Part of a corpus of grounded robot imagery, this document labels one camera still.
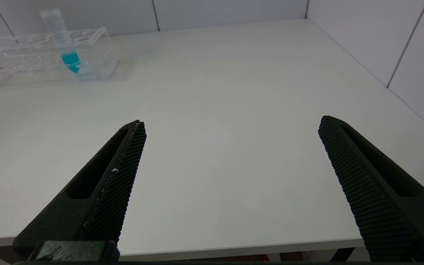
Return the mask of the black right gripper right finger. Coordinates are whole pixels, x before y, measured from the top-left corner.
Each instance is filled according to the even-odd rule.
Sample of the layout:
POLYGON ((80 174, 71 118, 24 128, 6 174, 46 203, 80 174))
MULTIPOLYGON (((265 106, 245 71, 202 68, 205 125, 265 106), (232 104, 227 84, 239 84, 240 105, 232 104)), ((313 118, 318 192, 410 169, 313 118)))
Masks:
POLYGON ((318 128, 372 262, 424 262, 424 187, 343 120, 318 128))

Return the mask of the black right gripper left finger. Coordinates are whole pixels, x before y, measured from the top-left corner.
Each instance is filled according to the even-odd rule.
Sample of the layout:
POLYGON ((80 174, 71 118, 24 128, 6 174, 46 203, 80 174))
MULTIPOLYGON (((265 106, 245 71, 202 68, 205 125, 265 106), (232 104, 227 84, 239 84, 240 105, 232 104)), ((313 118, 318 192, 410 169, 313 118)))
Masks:
POLYGON ((139 120, 120 128, 17 235, 17 254, 48 240, 118 243, 146 138, 139 120))

